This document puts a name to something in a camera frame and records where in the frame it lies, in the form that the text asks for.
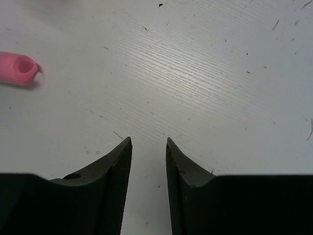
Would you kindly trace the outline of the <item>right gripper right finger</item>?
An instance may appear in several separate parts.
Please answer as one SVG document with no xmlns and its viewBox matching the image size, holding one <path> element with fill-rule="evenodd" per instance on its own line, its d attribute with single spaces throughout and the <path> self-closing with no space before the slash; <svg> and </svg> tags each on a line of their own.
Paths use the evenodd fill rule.
<svg viewBox="0 0 313 235">
<path fill-rule="evenodd" d="M 172 233 L 175 235 L 310 235 L 312 175 L 216 176 L 166 145 Z"/>
</svg>

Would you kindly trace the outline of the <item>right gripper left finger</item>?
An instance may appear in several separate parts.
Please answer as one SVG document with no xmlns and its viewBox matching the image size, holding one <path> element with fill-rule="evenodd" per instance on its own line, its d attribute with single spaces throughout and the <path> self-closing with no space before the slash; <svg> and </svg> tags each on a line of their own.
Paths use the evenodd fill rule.
<svg viewBox="0 0 313 235">
<path fill-rule="evenodd" d="M 132 161 L 131 138 L 62 179 L 0 176 L 3 235 L 118 235 Z"/>
</svg>

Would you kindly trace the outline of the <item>pink capped eraser bottle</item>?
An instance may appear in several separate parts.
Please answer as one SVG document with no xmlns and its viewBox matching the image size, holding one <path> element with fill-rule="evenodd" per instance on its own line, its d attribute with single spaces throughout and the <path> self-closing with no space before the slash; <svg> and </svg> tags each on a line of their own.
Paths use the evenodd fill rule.
<svg viewBox="0 0 313 235">
<path fill-rule="evenodd" d="M 0 53 L 0 81 L 3 83 L 26 86 L 33 82 L 38 72 L 37 64 L 21 54 Z"/>
</svg>

